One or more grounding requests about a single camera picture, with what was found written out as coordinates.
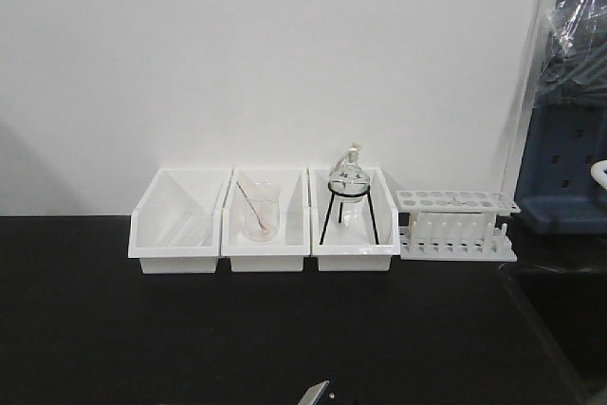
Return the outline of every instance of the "clear plastic wrap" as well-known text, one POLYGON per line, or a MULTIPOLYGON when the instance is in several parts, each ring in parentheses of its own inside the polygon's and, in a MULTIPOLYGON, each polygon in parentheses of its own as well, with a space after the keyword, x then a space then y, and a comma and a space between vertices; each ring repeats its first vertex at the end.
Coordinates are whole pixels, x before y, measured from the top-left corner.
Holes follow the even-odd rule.
POLYGON ((536 104, 607 107, 607 0, 561 0, 549 19, 536 104))

